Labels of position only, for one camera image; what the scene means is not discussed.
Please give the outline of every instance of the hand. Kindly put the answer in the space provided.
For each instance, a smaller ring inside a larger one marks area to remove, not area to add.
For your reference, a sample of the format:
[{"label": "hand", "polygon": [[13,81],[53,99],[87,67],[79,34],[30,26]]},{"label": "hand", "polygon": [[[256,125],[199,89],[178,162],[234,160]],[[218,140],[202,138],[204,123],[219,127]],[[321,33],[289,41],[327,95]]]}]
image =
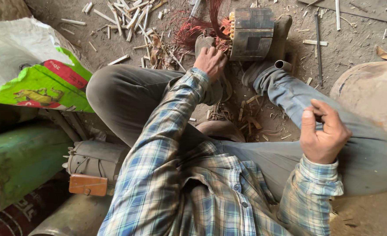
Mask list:
[{"label": "hand", "polygon": [[193,67],[207,73],[209,81],[214,83],[220,77],[226,62],[227,56],[222,51],[215,47],[203,47]]},{"label": "hand", "polygon": [[[332,107],[316,99],[310,102],[301,117],[301,149],[311,162],[332,164],[352,132]],[[323,131],[316,131],[316,121],[323,123]]]}]

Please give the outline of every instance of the gray pants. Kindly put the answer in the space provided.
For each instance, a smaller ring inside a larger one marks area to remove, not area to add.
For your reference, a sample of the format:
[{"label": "gray pants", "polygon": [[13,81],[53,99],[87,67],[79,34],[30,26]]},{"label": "gray pants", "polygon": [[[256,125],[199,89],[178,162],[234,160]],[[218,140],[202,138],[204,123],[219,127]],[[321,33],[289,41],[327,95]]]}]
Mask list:
[{"label": "gray pants", "polygon": [[[92,76],[86,90],[87,99],[102,121],[132,147],[169,86],[182,75],[178,71],[108,66]],[[338,154],[345,196],[387,191],[387,133],[380,127],[345,110],[282,70],[267,69],[255,83],[255,89],[258,93],[267,93],[271,102],[281,106],[298,127],[301,127],[303,109],[311,105],[312,98],[336,109],[343,123],[353,132]],[[188,151],[207,139],[210,138],[188,124],[180,140],[179,152]],[[298,141],[236,143],[214,140],[214,143],[221,152],[236,155],[242,161],[254,161],[277,201],[303,153]]]}]

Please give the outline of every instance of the dusty ground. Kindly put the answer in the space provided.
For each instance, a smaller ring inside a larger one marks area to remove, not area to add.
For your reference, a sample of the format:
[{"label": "dusty ground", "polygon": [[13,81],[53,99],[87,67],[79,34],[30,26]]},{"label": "dusty ground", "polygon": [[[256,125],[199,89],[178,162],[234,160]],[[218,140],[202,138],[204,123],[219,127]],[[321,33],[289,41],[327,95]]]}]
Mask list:
[{"label": "dusty ground", "polygon": [[[85,0],[26,0],[33,15],[40,21],[53,26],[56,30],[62,33],[67,39],[72,41],[81,40],[81,52],[87,57],[93,68],[100,69],[107,66],[107,63],[129,54],[130,60],[123,63],[138,66],[141,65],[142,56],[146,55],[145,49],[133,50],[132,47],[144,45],[144,39],[141,35],[133,37],[131,42],[126,41],[126,34],[119,36],[117,32],[112,33],[112,39],[107,39],[106,30],[97,31],[95,35],[90,36],[91,31],[101,28],[108,22],[100,18],[91,11],[88,15],[81,13],[87,1]],[[107,8],[105,0],[93,0],[94,8],[105,13],[109,17],[113,17],[110,10]],[[228,16],[228,13],[234,7],[249,7],[254,0],[232,0],[231,6],[226,1],[222,7],[222,16]],[[313,12],[316,7],[306,8],[306,5],[294,0],[279,0],[278,3],[268,0],[258,0],[260,7],[269,7],[273,9],[275,16],[278,17],[283,13],[288,13],[293,17],[293,25],[288,35],[287,51],[296,53],[298,63],[295,71],[295,76],[303,81],[307,81],[309,77],[314,78],[310,83],[312,87],[317,87],[318,64],[314,56],[314,45],[305,45],[303,40],[316,40],[315,22]],[[159,10],[165,8],[171,10],[189,10],[191,6],[182,0],[170,0],[160,9],[155,10],[149,17],[148,27],[156,26],[158,33],[164,32],[165,41],[170,42],[168,33],[171,29],[175,32],[174,25],[170,23],[169,13],[163,20],[159,20],[157,15]],[[323,78],[324,85],[318,86],[316,89],[325,95],[329,95],[334,82],[348,68],[354,65],[381,61],[382,59],[375,54],[375,45],[380,45],[387,51],[387,37],[382,40],[383,33],[387,29],[387,23],[359,16],[354,16],[342,13],[345,19],[351,23],[356,23],[357,27],[352,28],[346,21],[341,20],[341,31],[336,30],[335,12],[332,10],[322,9],[324,14],[320,19],[321,40],[328,41],[328,46],[322,47],[323,61]],[[84,21],[86,26],[75,27],[68,24],[60,23],[61,18]],[[71,35],[61,27],[71,30],[75,35]],[[95,52],[88,44],[91,41],[97,48]],[[193,65],[194,57],[186,56],[183,63],[185,68],[190,68]],[[241,101],[254,96],[254,93],[249,89],[241,86],[239,79],[241,72],[236,77],[230,77],[229,80],[233,85],[235,93],[233,97],[225,103],[231,108],[231,112],[237,115]],[[274,130],[279,128],[279,124],[285,128],[279,135],[268,135],[271,142],[281,141],[281,137],[291,134],[290,137],[283,139],[284,142],[297,141],[300,137],[299,129],[288,118],[282,118],[282,109],[275,107],[268,98],[261,97],[260,101],[264,101],[262,111],[258,112],[257,119],[265,130]],[[247,110],[255,112],[257,109],[256,102],[251,103],[251,107],[247,105]],[[210,107],[199,105],[192,115],[200,123],[206,120],[206,113]],[[276,114],[275,118],[270,118],[270,114]],[[83,114],[82,120],[87,127],[95,127],[107,131],[108,134],[113,133],[105,126],[95,114]],[[262,136],[259,136],[260,142],[265,142]],[[332,219],[333,235],[369,235],[381,236],[387,235],[387,193],[375,196],[355,197],[349,199],[340,199],[333,201],[333,206],[338,212],[338,216]]]}]

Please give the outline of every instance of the worn shoe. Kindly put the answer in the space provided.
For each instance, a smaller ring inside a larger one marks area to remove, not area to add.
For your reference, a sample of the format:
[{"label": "worn shoe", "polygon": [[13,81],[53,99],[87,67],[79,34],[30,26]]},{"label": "worn shoe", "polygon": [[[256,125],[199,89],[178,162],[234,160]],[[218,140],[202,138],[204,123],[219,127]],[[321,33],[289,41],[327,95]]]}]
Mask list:
[{"label": "worn shoe", "polygon": [[290,15],[283,15],[275,21],[274,36],[272,37],[270,50],[263,62],[257,61],[245,71],[242,76],[242,84],[244,86],[253,88],[253,83],[260,73],[273,66],[277,60],[284,60],[285,43],[292,23],[293,19]]},{"label": "worn shoe", "polygon": [[[199,54],[201,53],[201,49],[203,47],[210,48],[210,47],[215,47],[215,38],[211,36],[205,36],[205,35],[200,35],[195,42],[195,59],[198,58]],[[221,83],[222,86],[222,98],[221,102],[227,101],[231,95],[233,94],[233,88],[230,84],[230,82],[226,79],[224,72],[218,78],[218,81]]]}]

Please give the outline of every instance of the plaid shirt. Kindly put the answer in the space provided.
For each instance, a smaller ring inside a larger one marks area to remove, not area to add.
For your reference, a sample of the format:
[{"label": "plaid shirt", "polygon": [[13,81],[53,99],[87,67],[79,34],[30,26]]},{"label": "plaid shirt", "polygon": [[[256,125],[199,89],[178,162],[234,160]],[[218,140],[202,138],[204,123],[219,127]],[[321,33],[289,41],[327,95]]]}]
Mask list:
[{"label": "plaid shirt", "polygon": [[328,200],[343,194],[338,162],[320,165],[303,156],[275,214],[252,161],[218,153],[210,141],[176,156],[208,86],[207,75],[193,68],[153,111],[124,161],[98,235],[329,235]]}]

